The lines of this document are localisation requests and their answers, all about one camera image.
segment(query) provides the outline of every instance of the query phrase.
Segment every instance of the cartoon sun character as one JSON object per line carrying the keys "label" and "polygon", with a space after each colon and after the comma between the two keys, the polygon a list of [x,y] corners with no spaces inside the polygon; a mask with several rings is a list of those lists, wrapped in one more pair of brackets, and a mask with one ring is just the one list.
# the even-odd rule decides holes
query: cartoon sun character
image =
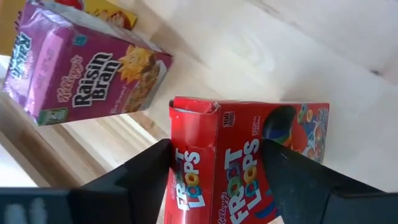
{"label": "cartoon sun character", "polygon": [[118,70],[121,72],[121,80],[126,79],[127,83],[140,80],[144,72],[148,72],[155,64],[154,52],[130,45],[127,48],[126,56],[119,58],[123,66]]}

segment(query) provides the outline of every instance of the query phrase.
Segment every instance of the white wall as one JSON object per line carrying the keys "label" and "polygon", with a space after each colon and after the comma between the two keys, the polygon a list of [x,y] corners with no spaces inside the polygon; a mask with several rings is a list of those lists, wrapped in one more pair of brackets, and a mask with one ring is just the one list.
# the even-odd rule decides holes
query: white wall
{"label": "white wall", "polygon": [[37,187],[2,146],[0,146],[0,187]]}

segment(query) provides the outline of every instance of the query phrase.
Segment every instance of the cereal box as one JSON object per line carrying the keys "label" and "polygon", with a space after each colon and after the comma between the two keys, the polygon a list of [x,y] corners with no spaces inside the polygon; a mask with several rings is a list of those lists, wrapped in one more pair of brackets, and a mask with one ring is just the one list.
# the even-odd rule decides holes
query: cereal box
{"label": "cereal box", "polygon": [[[0,55],[11,55],[12,45],[17,35],[17,27],[22,16],[22,10],[28,0],[1,0],[0,1]],[[104,21],[112,22],[117,26],[131,30],[137,16],[121,9],[107,0],[43,0],[55,1],[67,6],[73,6],[91,15],[98,16]]]}
{"label": "cereal box", "polygon": [[73,7],[27,4],[4,89],[39,125],[142,110],[172,58]]}
{"label": "cereal box", "polygon": [[261,160],[262,140],[322,162],[328,111],[327,103],[175,98],[165,224],[273,221],[278,211]]}

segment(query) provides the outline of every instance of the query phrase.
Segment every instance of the red cereal box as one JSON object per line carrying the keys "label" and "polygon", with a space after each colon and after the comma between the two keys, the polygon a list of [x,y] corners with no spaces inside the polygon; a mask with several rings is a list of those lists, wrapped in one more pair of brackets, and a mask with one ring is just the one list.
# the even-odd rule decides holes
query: red cereal box
{"label": "red cereal box", "polygon": [[278,216],[261,160],[272,139],[322,162],[328,103],[176,97],[165,224],[269,223]]}

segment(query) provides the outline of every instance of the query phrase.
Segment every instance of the light wood surface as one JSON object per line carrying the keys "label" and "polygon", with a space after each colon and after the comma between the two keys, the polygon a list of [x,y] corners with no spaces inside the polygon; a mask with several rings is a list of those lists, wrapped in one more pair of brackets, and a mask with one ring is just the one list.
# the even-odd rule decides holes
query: light wood surface
{"label": "light wood surface", "polygon": [[1,95],[0,131],[39,185],[87,183],[167,138],[169,100],[184,95],[329,102],[325,164],[398,190],[398,2],[113,2],[138,15],[135,30],[174,64],[152,106],[133,114],[37,127]]}

